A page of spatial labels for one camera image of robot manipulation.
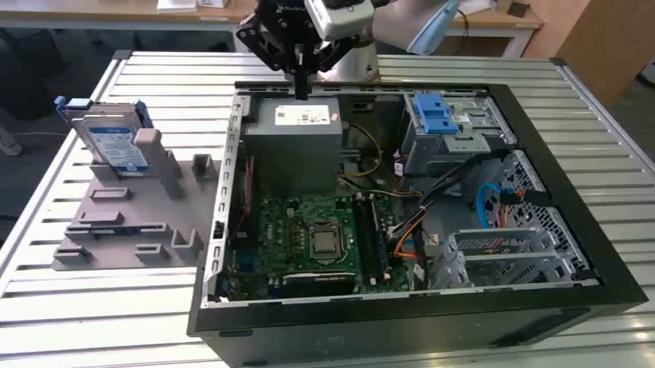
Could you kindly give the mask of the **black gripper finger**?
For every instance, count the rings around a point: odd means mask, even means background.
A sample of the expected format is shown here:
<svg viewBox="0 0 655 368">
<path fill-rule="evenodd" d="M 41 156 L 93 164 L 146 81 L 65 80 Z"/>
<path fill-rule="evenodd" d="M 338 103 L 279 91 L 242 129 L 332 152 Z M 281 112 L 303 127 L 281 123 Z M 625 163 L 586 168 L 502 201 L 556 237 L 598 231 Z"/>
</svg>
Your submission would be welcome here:
<svg viewBox="0 0 655 368">
<path fill-rule="evenodd" d="M 299 100 L 301 68 L 295 55 L 295 45 L 281 45 L 275 41 L 261 25 L 255 14 L 250 14 L 241 21 L 235 35 L 266 67 L 273 71 L 282 71 L 285 73 L 289 81 L 293 83 L 294 98 Z"/>
<path fill-rule="evenodd" d="M 313 75 L 330 70 L 357 43 L 358 36 L 354 35 L 329 42 L 322 48 L 318 48 L 317 42 L 301 44 L 301 100 L 306 100 L 311 91 L 309 80 Z"/>
</svg>

